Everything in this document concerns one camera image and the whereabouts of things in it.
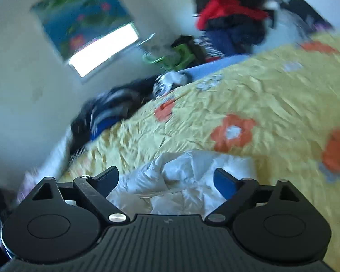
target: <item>yellow bed sheet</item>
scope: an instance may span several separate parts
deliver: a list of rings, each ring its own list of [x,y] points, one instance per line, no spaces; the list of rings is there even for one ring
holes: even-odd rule
[[[315,39],[340,51],[340,36]],[[289,62],[303,67],[285,72]],[[229,153],[252,156],[261,184],[288,179],[310,200],[333,233],[325,261],[340,271],[340,181],[327,183],[318,169],[331,129],[340,126],[340,55],[283,46],[218,73],[223,80],[207,91],[199,91],[198,82],[176,89],[172,94],[180,98],[168,122],[155,119],[161,102],[155,100],[102,133],[62,180],[110,166],[125,174],[162,152],[213,150],[210,134],[227,114],[253,118],[252,141]]]

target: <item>white flower center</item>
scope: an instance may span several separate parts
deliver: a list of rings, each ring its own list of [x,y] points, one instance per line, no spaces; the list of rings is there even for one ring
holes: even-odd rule
[[[242,129],[240,127],[237,127],[237,126],[227,127],[226,138],[228,140],[238,138],[238,136],[240,135],[241,132],[242,132]]]

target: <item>silver screw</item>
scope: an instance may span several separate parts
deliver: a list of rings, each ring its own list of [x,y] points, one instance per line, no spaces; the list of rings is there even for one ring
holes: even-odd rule
[[[211,214],[208,216],[208,220],[214,223],[220,223],[226,220],[226,216],[222,214]]]
[[[113,223],[122,223],[122,222],[126,221],[127,216],[124,215],[124,214],[116,213],[116,214],[109,215],[108,219]]]

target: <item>pink flower print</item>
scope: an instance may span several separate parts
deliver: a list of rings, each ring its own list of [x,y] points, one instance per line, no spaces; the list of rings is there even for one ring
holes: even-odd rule
[[[104,3],[101,4],[101,8],[102,8],[103,11],[108,11],[108,10],[111,9],[111,5],[108,4],[107,2],[104,2]]]
[[[78,15],[77,21],[82,21],[84,19],[84,17],[85,17],[84,14]]]
[[[70,39],[69,44],[72,50],[76,50],[79,47],[82,47],[85,44],[85,41],[82,35],[77,35]]]

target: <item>window curtain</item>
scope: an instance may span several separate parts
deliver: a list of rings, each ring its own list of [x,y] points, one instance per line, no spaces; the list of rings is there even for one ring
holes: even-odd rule
[[[132,22],[118,0],[42,0],[32,11],[65,61],[95,40]]]

